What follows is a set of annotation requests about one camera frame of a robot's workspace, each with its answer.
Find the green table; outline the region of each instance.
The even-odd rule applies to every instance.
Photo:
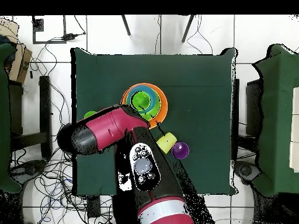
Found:
[[[299,87],[299,55],[275,44],[255,66],[263,78],[263,123],[258,139],[260,155],[256,160],[263,173],[253,185],[265,197],[299,193],[299,173],[289,168],[293,89]]]
[[[197,192],[234,193],[230,187],[234,49],[218,56],[90,55],[78,48],[71,54],[72,90],[77,91],[77,102],[73,97],[72,105],[77,104],[77,121],[88,111],[120,103],[123,93],[136,83],[157,85],[168,100],[161,128],[188,144],[190,153],[182,163]],[[158,128],[151,132],[156,140],[162,136]],[[172,167],[170,153],[166,159]],[[113,148],[101,155],[77,156],[74,173],[78,195],[115,194]]]
[[[0,190],[17,193],[21,186],[8,175],[11,157],[11,114],[9,105],[8,75],[4,70],[5,59],[16,49],[8,44],[0,44]]]

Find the white tile floor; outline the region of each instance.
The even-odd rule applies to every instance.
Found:
[[[187,39],[197,30],[198,15],[192,22]],[[27,48],[33,51],[32,56],[36,58],[44,45],[32,42],[32,18],[30,16],[5,16],[19,24],[18,38],[25,43]],[[43,16],[44,32],[37,33],[37,41],[46,41],[53,37],[62,36],[62,16]],[[92,54],[154,54],[155,43],[159,33],[157,24],[158,15],[126,15],[131,36],[128,36],[121,16],[77,16],[86,35],[77,37],[67,44],[50,44],[48,49],[56,56],[58,64],[50,74],[53,85],[64,94],[68,106],[71,107],[71,47],[79,47]],[[182,43],[183,32],[189,20],[188,16],[163,15],[162,17],[162,53],[163,54],[199,54],[199,52]],[[74,16],[66,16],[67,33],[82,33],[74,19]],[[239,94],[239,121],[246,123],[246,83],[258,79],[258,73],[251,63],[265,57],[269,45],[283,43],[291,50],[299,46],[299,19],[291,15],[203,15],[199,32],[210,42],[213,54],[218,55],[223,49],[235,47],[238,50],[236,72],[240,78]],[[196,46],[203,54],[211,54],[208,42],[198,33],[193,36],[189,43]],[[157,54],[159,53],[159,39],[157,42]],[[44,50],[39,59],[45,63],[49,71],[55,65],[55,58]],[[40,72],[33,71],[33,79],[27,75],[24,83],[25,93],[23,95],[23,132],[24,134],[39,131],[39,81]],[[52,101],[59,108],[62,105],[62,97],[52,90]],[[60,127],[59,112],[52,106],[53,135]],[[67,109],[62,111],[62,121],[68,122]],[[245,126],[239,125],[239,132],[245,134]],[[27,154],[20,160],[39,159],[39,145],[26,148]],[[44,188],[36,181],[37,188]],[[253,196],[248,186],[243,185],[237,176],[234,176],[234,185],[238,194],[228,195],[206,195],[206,204],[216,224],[251,224],[253,218]],[[31,181],[24,194],[24,215],[26,221],[36,224],[41,219],[40,203],[44,195],[34,186]],[[52,210],[48,213],[50,222],[42,224],[57,224],[63,216],[63,209]],[[65,224],[84,224],[75,211],[65,215]]]

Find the yellow cup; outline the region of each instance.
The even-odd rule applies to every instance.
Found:
[[[165,136],[161,137],[159,140],[157,140],[157,144],[164,151],[165,154],[170,151],[170,149],[174,146],[176,143],[176,137],[172,135],[170,132],[166,133]]]

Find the orange ring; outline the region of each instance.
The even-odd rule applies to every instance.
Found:
[[[152,118],[151,120],[149,120],[149,124],[151,125],[150,129],[152,129],[152,128],[154,128],[154,127],[157,126],[157,122],[159,122],[159,123],[163,122],[163,120],[166,117],[167,110],[168,110],[168,103],[167,103],[166,96],[165,96],[165,94],[163,93],[163,91],[160,88],[158,88],[157,86],[155,86],[153,84],[150,84],[150,83],[138,83],[138,84],[135,84],[132,87],[130,87],[129,89],[127,89],[127,91],[124,93],[123,97],[121,98],[121,102],[120,103],[121,104],[125,104],[126,103],[126,98],[128,96],[128,93],[129,93],[130,89],[132,89],[132,88],[134,88],[136,86],[139,86],[139,85],[145,85],[145,86],[150,87],[151,89],[154,89],[156,91],[156,93],[160,97],[161,108],[159,110],[159,113],[154,118]]]

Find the chair leg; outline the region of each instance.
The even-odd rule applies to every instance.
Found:
[[[125,15],[121,15],[121,17],[123,18],[123,21],[124,21],[124,26],[126,27],[127,34],[130,36],[130,35],[131,35],[131,33],[130,33],[130,29],[128,28],[127,19],[126,19]]]
[[[188,21],[188,24],[187,24],[187,27],[186,27],[186,30],[185,30],[185,32],[184,32],[184,36],[183,36],[183,39],[182,39],[182,42],[183,42],[183,43],[184,43],[185,40],[186,40],[188,31],[189,31],[189,29],[190,29],[190,26],[191,26],[191,23],[192,23],[192,20],[193,20],[194,17],[195,17],[195,15],[190,15],[190,18],[189,18],[189,21]]]

